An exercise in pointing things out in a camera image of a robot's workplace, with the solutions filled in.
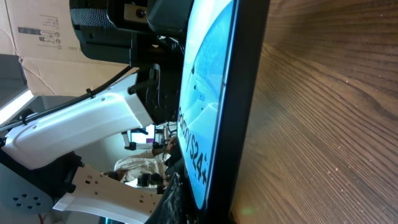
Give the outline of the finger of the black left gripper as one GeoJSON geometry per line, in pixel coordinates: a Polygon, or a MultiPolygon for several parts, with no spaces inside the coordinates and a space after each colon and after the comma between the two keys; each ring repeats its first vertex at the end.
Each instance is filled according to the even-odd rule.
{"type": "Polygon", "coordinates": [[[147,22],[152,31],[183,37],[193,0],[148,0],[147,22]]]}

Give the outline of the brown cardboard box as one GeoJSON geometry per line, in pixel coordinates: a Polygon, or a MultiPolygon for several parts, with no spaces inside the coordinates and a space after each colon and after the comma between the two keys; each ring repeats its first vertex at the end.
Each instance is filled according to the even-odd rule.
{"type": "Polygon", "coordinates": [[[1,53],[20,58],[35,96],[80,96],[127,67],[83,54],[66,0],[1,0],[1,53]]]}

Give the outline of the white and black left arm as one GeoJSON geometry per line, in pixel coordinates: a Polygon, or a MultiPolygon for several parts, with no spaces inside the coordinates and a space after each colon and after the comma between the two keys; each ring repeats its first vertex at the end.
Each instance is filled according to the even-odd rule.
{"type": "Polygon", "coordinates": [[[144,223],[161,195],[82,163],[100,139],[177,119],[191,1],[2,1],[1,52],[19,56],[34,93],[75,98],[2,118],[1,203],[144,223]]]}

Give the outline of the blue Galaxy smartphone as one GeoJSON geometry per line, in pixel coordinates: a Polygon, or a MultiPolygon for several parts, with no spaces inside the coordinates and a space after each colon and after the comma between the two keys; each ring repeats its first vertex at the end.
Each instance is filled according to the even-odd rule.
{"type": "Polygon", "coordinates": [[[195,223],[231,223],[270,2],[195,1],[190,13],[177,136],[195,223]]]}

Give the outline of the person in white shirt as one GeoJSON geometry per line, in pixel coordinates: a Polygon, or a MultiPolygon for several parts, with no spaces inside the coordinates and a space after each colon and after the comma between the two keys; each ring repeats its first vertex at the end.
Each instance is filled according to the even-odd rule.
{"type": "Polygon", "coordinates": [[[113,171],[102,174],[124,184],[138,180],[144,174],[159,174],[168,178],[179,170],[181,161],[182,156],[175,136],[165,147],[148,149],[120,159],[113,171]]]}

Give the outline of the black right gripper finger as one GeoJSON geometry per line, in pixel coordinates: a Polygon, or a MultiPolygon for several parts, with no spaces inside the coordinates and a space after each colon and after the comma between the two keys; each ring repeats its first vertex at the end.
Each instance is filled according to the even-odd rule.
{"type": "Polygon", "coordinates": [[[186,191],[184,179],[174,173],[158,205],[145,224],[191,224],[192,199],[186,191]]]}

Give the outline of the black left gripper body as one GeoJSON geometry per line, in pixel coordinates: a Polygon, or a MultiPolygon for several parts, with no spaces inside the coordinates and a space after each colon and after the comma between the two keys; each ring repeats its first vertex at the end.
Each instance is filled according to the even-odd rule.
{"type": "Polygon", "coordinates": [[[179,43],[168,37],[132,34],[130,65],[138,70],[129,94],[139,98],[155,124],[176,121],[183,68],[179,43]]]}

